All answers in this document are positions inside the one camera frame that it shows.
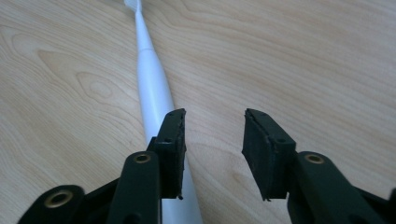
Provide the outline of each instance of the screw hole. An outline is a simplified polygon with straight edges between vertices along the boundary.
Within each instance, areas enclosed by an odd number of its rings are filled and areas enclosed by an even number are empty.
[[[324,162],[323,158],[314,154],[306,155],[305,159],[315,164],[322,164]]]
[[[149,160],[151,160],[151,157],[148,154],[140,154],[134,157],[134,161],[137,163],[145,163]]]
[[[68,203],[73,198],[73,192],[68,189],[61,189],[58,192],[51,194],[44,205],[48,208],[57,208]]]

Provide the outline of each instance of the black plastic part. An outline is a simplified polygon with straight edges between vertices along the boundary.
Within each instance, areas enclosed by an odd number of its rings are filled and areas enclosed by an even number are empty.
[[[356,190],[370,204],[370,206],[382,217],[387,223],[396,223],[396,189],[393,189],[388,200],[375,196],[363,189]]]
[[[118,183],[119,180],[115,179],[110,183],[103,185],[101,188],[85,195],[86,218],[84,223],[106,223],[108,210]]]
[[[106,223],[161,223],[160,167],[154,152],[127,158]]]
[[[296,155],[296,143],[267,114],[247,109],[242,153],[259,186],[262,198],[285,199],[287,164]]]
[[[186,145],[184,142],[185,109],[168,113],[156,138],[148,151],[155,152],[160,159],[162,198],[181,197]]]
[[[293,223],[312,223],[311,220],[300,222],[307,217],[304,210],[308,208],[313,223],[385,223],[327,157],[301,152],[291,170],[301,191],[297,197],[290,192]]]
[[[20,219],[20,224],[72,224],[83,222],[84,190],[63,185],[43,193]]]

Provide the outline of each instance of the wood grain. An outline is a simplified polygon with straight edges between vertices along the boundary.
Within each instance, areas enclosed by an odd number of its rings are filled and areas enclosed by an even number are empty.
[[[244,111],[350,182],[396,187],[396,2],[144,1],[177,107],[205,223],[290,223],[242,154]],[[145,150],[134,17],[122,1],[0,2],[0,223],[44,191],[87,192]]]

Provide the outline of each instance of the table surface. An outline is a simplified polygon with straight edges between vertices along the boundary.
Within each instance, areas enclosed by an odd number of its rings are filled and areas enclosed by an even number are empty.
[[[147,0],[144,16],[186,116],[205,223],[290,223],[243,155],[244,113],[270,114],[297,151],[355,186],[396,187],[396,2]],[[90,192],[146,150],[134,14],[114,0],[0,3],[0,223],[43,192]]]

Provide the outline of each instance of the white plastic rod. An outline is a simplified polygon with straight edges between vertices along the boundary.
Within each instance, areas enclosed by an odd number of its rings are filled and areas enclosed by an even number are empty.
[[[165,72],[152,47],[141,12],[135,13],[138,46],[137,79],[146,143],[157,136],[165,115],[174,110]],[[202,224],[187,157],[184,162],[183,200],[163,200],[164,224]]]

